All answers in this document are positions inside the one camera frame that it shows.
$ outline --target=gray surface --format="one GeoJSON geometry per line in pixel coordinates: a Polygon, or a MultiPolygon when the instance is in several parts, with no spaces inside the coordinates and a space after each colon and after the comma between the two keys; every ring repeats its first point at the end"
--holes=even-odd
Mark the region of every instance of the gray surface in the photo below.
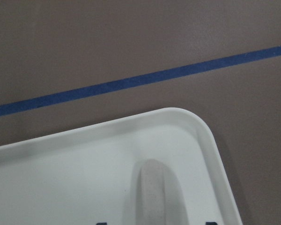
{"type": "MultiPolygon", "coordinates": [[[[281,45],[279,1],[0,1],[0,104],[281,45]]],[[[281,57],[0,117],[0,145],[181,107],[244,224],[281,225],[281,57]]]]}

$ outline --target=blue tape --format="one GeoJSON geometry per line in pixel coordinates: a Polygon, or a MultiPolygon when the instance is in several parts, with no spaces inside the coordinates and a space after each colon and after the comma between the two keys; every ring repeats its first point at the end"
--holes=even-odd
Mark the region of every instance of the blue tape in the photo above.
{"type": "Polygon", "coordinates": [[[0,105],[0,116],[276,56],[281,56],[281,46],[0,105]]]}

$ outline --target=white plastic tray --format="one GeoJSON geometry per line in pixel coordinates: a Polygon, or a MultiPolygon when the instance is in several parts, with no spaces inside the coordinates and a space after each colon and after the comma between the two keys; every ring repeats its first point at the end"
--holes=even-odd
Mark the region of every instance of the white plastic tray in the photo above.
{"type": "Polygon", "coordinates": [[[0,225],[139,225],[147,159],[176,183],[168,225],[242,224],[208,126],[164,108],[1,146],[0,225]]]}

